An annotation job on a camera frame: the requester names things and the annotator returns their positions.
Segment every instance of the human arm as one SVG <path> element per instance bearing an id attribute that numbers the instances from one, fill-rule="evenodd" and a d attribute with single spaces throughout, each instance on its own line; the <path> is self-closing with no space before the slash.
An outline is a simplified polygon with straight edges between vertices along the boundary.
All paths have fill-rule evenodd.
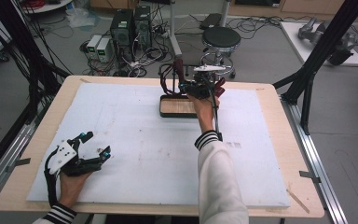
<path id="1" fill-rule="evenodd" d="M 195 144 L 200 151 L 200 223 L 249 223 L 229 151 L 213 130 L 212 104 L 209 100 L 188 98 L 194 103 L 202 131 Z"/>
<path id="2" fill-rule="evenodd" d="M 58 203 L 54 204 L 51 210 L 43 217 L 39 218 L 34 224 L 57 224 L 72 223 L 77 213 L 72 207 L 77 202 L 77 198 L 84 187 L 86 179 L 91 173 L 80 176 L 68 176 L 60 173 L 61 197 Z"/>

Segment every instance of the round stool seat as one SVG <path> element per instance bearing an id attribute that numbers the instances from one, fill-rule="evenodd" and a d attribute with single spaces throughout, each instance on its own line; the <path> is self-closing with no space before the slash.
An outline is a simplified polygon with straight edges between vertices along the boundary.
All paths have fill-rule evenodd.
<path id="1" fill-rule="evenodd" d="M 217 26 L 204 31 L 202 42 L 208 48 L 234 50 L 240 44 L 241 36 L 230 28 Z"/>

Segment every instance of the wooden table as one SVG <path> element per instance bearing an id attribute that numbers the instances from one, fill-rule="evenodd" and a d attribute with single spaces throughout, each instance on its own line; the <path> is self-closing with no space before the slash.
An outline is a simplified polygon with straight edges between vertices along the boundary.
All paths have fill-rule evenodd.
<path id="1" fill-rule="evenodd" d="M 0 211 L 48 211 L 47 202 L 27 202 L 27 194 L 36 177 L 37 169 L 56 130 L 71 105 L 78 87 L 84 83 L 114 83 L 158 86 L 159 79 L 128 77 L 71 76 L 63 83 L 46 116 L 37 128 L 21 158 L 31 158 L 30 164 L 17 166 L 0 193 Z M 319 195 L 309 178 L 299 171 L 308 171 L 280 99 L 272 85 L 228 82 L 226 89 L 255 90 L 261 105 L 272 145 L 275 148 L 282 177 L 290 198 L 289 208 L 249 209 L 252 217 L 322 217 L 324 210 Z M 138 214 L 197 216 L 195 205 L 78 203 L 80 213 Z"/>

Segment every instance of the human hand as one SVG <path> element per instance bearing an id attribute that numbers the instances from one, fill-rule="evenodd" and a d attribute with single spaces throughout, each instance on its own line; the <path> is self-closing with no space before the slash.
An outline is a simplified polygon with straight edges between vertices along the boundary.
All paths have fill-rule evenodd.
<path id="1" fill-rule="evenodd" d="M 188 94 L 187 97 L 194 104 L 194 109 L 197 113 L 197 118 L 199 119 L 201 131 L 205 133 L 207 131 L 213 130 L 214 112 L 212 107 L 212 98 L 210 97 L 207 99 L 199 100 L 190 94 Z M 219 98 L 215 96 L 214 99 L 217 105 L 219 105 Z"/>
<path id="2" fill-rule="evenodd" d="M 74 206 L 74 204 L 77 202 L 77 198 L 79 197 L 79 194 L 83 189 L 86 179 L 91 174 L 92 173 L 87 173 L 79 176 L 68 176 L 61 172 L 61 197 L 59 203 L 68 208 L 72 208 L 72 206 Z"/>

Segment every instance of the striped sleeve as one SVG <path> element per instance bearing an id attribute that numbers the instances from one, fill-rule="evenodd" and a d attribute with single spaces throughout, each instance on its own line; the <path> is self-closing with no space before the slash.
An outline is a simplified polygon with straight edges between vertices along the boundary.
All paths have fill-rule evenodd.
<path id="1" fill-rule="evenodd" d="M 217 137 L 217 133 L 214 130 L 210 130 L 208 132 L 203 133 L 194 144 L 196 148 L 201 151 L 202 148 L 207 145 L 208 143 L 219 141 L 219 138 Z"/>
<path id="2" fill-rule="evenodd" d="M 48 220 L 54 224 L 71 224 L 74 221 L 77 213 L 64 205 L 57 203 L 53 205 L 51 210 L 43 219 Z"/>

